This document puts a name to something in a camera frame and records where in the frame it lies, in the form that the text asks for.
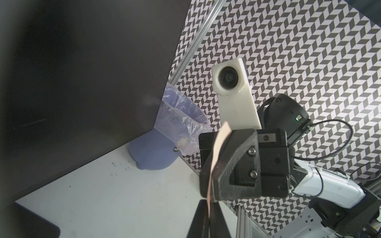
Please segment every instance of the black stand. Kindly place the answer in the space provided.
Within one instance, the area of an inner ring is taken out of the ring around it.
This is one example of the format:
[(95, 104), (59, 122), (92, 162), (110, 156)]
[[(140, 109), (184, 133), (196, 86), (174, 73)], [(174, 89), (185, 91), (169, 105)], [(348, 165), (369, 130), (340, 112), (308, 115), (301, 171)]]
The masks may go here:
[(0, 234), (15, 238), (58, 238), (59, 227), (26, 209), (11, 203), (0, 209)]

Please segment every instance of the black camera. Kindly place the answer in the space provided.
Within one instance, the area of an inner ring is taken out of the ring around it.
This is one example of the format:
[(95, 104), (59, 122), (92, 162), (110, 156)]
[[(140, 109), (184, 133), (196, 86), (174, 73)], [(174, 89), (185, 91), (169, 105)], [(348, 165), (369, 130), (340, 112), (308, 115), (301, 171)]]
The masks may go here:
[(237, 71), (232, 67), (223, 68), (219, 74), (219, 82), (226, 89), (234, 88), (238, 83)]

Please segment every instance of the white table surface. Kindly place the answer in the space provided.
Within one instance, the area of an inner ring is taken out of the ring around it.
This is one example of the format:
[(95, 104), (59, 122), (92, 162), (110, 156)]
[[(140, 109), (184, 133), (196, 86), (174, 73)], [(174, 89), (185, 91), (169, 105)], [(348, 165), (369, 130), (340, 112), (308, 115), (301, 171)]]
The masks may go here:
[[(127, 144), (17, 202), (61, 229), (61, 238), (186, 237), (199, 178), (178, 158), (163, 170), (139, 170)], [(232, 237), (237, 217), (220, 203)]]

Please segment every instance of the geometric patterned wall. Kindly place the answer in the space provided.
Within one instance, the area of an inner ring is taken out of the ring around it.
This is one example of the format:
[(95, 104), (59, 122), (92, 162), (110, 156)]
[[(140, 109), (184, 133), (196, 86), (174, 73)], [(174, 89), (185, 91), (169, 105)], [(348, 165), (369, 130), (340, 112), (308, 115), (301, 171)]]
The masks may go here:
[(192, 0), (185, 19), (184, 29), (182, 30), (180, 41), (177, 46), (176, 56), (172, 63), (172, 69), (169, 73), (168, 79), (172, 76), (174, 70), (179, 64), (182, 56), (189, 47), (197, 30), (204, 21), (207, 13), (209, 12), (214, 1), (211, 0)]
[[(211, 1), (195, 1), (179, 44), (177, 63)], [(178, 82), (179, 90), (202, 108), (213, 129), (220, 128), (213, 65), (243, 57), (256, 106), (276, 93), (299, 102), (315, 122), (340, 118), (355, 129), (352, 143), (334, 158), (316, 162), (326, 169), (352, 172), (381, 154), (381, 30), (344, 1), (231, 0), (209, 29)], [(342, 145), (348, 129), (319, 125), (295, 146), (303, 157), (325, 155)], [(197, 154), (188, 163), (200, 171)], [(367, 178), (376, 165), (354, 177)], [(244, 206), (269, 233), (291, 222), (309, 200), (256, 198), (230, 201)]]

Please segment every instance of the hex bolt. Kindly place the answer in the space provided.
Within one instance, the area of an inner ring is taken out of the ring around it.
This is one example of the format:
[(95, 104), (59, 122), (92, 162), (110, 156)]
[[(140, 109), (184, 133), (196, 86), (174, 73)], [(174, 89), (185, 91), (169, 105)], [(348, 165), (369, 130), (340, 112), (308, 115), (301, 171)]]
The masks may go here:
[(256, 178), (258, 178), (258, 173), (257, 173), (257, 171), (255, 171), (255, 170), (251, 170), (251, 171), (249, 172), (249, 177), (252, 178), (252, 179), (256, 179)]
[(247, 153), (251, 156), (255, 156), (255, 154), (257, 153), (257, 151), (255, 150), (254, 147), (251, 147), (247, 150)]

